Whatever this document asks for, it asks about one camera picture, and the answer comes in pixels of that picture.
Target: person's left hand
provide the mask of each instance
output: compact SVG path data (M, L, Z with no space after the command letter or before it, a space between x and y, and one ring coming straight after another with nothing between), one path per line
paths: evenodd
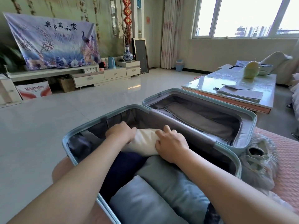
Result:
M115 136L119 139L123 139L125 143L131 142L136 136L136 127L132 129L125 123L121 122L119 124L115 124L106 132L106 138Z

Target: window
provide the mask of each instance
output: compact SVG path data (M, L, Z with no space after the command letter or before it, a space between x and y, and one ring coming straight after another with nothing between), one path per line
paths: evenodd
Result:
M198 0L193 38L299 37L299 0Z

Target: blue pitcher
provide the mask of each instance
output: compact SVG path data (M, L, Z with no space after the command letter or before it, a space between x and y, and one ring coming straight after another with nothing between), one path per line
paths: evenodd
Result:
M109 69L115 69L115 60L114 60L114 57L108 57L108 68Z

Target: window frame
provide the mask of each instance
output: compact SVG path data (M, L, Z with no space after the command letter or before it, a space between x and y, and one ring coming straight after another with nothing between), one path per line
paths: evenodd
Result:
M284 17L284 14L286 13L286 10L289 6L290 1L291 0L282 0L281 5L278 9L277 15L276 15L276 17L273 21L273 24L272 24L272 27L269 31L268 36L265 36L265 37L229 37L229 38L234 38L234 39L299 38L299 33L296 33L296 34L276 34L278 29L279 29L279 26L281 25L282 19ZM214 37L222 0L216 0L209 35L196 36L201 2L202 2L202 0L196 0L196 7L195 7L195 12L194 12L194 20L193 20L194 22L193 22L193 30L192 30L192 39L201 39L201 38L222 39L222 38L227 38L227 37Z

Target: suitcase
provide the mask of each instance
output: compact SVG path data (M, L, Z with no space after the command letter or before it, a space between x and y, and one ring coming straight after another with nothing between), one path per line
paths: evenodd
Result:
M215 124L212 128L210 120L216 122L211 123ZM238 156L250 142L256 114L186 90L165 90L146 98L142 105L122 107L67 133L62 145L73 164L77 165L78 161L68 147L71 137L88 130L101 138L110 127L121 121L137 128L163 129L164 125L169 125L184 135L193 151L240 178L241 162ZM97 202L113 223L120 224L100 194Z

